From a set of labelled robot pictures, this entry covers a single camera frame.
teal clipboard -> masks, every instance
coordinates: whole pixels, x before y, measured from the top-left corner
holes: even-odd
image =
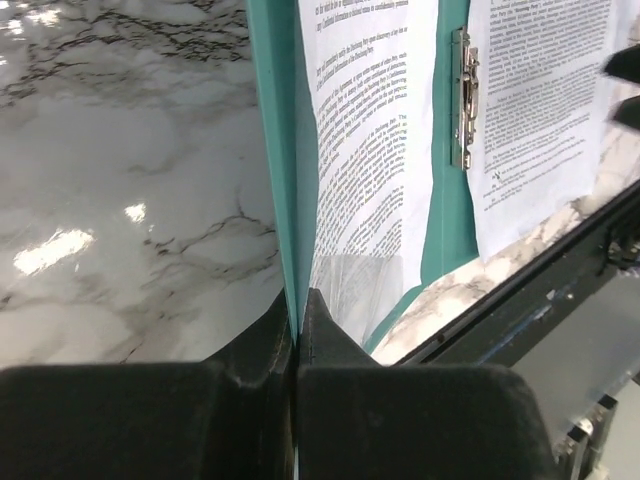
[[[248,0],[258,95],[265,128],[285,289],[294,336],[304,314],[315,240],[317,135],[297,0]],[[422,285],[408,292],[363,348],[372,352],[431,283],[478,256],[464,172],[450,163],[451,33],[467,23],[469,0],[439,0],[433,80],[433,194]]]

black frame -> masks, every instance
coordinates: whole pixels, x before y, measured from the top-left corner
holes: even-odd
[[[609,245],[639,225],[640,181],[398,363],[513,366],[616,275]]]

gray marble veining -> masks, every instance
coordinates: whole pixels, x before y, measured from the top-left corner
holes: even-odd
[[[238,0],[0,1],[0,367],[205,358],[282,288]]]

white paper sheet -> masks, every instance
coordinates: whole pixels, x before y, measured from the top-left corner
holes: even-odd
[[[468,173],[486,261],[596,180],[611,98],[600,74],[629,0],[472,0],[480,106]]]
[[[419,285],[437,0],[300,0],[319,145],[311,285],[363,344]]]

metal clip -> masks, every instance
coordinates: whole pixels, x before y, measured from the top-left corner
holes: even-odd
[[[471,167],[469,145],[476,133],[475,121],[478,116],[478,49],[470,46],[467,27],[453,32],[453,92],[451,164],[468,170]]]

